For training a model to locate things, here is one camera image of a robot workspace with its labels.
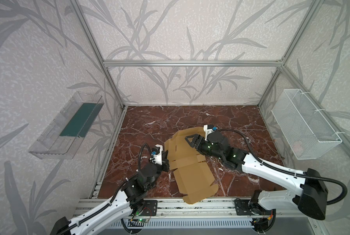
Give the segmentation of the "brown cardboard box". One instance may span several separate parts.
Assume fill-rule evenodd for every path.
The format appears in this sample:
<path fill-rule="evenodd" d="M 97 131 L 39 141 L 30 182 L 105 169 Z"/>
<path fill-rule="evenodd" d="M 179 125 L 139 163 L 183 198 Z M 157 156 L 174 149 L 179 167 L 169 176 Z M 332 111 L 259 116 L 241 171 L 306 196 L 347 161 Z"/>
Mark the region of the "brown cardboard box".
<path fill-rule="evenodd" d="M 177 131 L 165 142 L 170 170 L 174 172 L 179 192 L 184 194 L 183 200 L 187 204 L 212 197 L 219 190 L 205 156 L 190 147 L 185 140 L 193 134 L 205 136 L 202 127 L 193 127 Z"/>

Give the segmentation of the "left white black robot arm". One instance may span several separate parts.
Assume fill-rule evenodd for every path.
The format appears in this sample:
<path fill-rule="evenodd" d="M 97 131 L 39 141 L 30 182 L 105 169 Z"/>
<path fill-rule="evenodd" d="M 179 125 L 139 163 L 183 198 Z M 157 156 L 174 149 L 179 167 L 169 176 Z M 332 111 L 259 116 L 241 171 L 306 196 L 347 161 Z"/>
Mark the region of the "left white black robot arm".
<path fill-rule="evenodd" d="M 144 206 L 147 192 L 156 186 L 161 173 L 170 170 L 169 161 L 161 164 L 150 162 L 135 175 L 123 182 L 113 196 L 88 212 L 68 220 L 59 219 L 51 231 L 52 235 L 97 235 L 112 223 L 134 212 L 140 212 Z"/>

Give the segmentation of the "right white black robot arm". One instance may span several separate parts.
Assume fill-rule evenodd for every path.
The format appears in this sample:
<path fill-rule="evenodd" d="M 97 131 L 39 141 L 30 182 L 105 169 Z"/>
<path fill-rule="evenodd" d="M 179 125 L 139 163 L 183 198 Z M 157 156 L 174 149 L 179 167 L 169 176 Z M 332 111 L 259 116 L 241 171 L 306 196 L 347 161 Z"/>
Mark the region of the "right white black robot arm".
<path fill-rule="evenodd" d="M 306 172 L 283 167 L 255 157 L 237 147 L 231 147 L 227 137 L 213 132 L 203 137 L 193 134 L 185 137 L 190 147 L 207 157 L 221 160 L 232 170 L 264 178 L 284 189 L 282 191 L 259 191 L 251 199 L 251 206 L 262 210 L 297 209 L 304 215 L 316 219 L 326 218 L 328 190 L 316 170 Z"/>

